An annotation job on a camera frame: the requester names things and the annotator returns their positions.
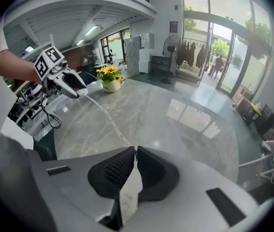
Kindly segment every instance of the black and white marker cube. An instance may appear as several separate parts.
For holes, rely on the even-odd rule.
[[[41,81],[43,81],[49,72],[64,59],[64,56],[55,47],[49,47],[40,53],[35,62],[35,69]]]

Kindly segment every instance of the fluorescent light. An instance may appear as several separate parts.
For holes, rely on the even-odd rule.
[[[32,48],[30,45],[25,48],[25,51],[27,51],[27,52],[31,52],[33,50],[34,50],[34,48]]]
[[[85,35],[89,35],[96,27],[98,26],[92,26],[92,28]]]
[[[81,44],[83,42],[83,40],[79,40],[79,42],[77,43],[77,45]]]

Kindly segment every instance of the ceiling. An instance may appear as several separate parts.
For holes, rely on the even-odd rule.
[[[75,41],[83,38],[85,41],[114,27],[115,25],[139,16],[137,13],[111,6],[70,4],[64,1],[56,8],[43,6],[36,12],[29,12],[19,19],[19,23],[10,23],[4,27],[4,34],[9,49],[18,56],[22,55],[28,45],[36,46],[50,41],[53,34],[55,46],[59,49],[75,45]],[[97,27],[90,35],[84,34],[93,26]]]

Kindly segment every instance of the measuring tape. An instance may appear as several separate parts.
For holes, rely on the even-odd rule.
[[[88,95],[85,95],[87,98],[89,98],[92,102],[94,102],[109,118],[110,122],[113,125],[113,128],[115,129],[116,133],[118,134],[119,138],[126,144],[128,144],[129,146],[132,146],[132,143],[129,142],[124,136],[123,134],[119,131],[118,127],[116,126],[115,122],[113,121],[111,115],[107,112],[107,110],[105,110],[97,101],[95,101],[94,99],[90,98]]]

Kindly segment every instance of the flower pot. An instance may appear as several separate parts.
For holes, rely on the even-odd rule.
[[[102,88],[105,92],[114,93],[121,88],[121,83],[115,80],[109,83],[102,82]]]

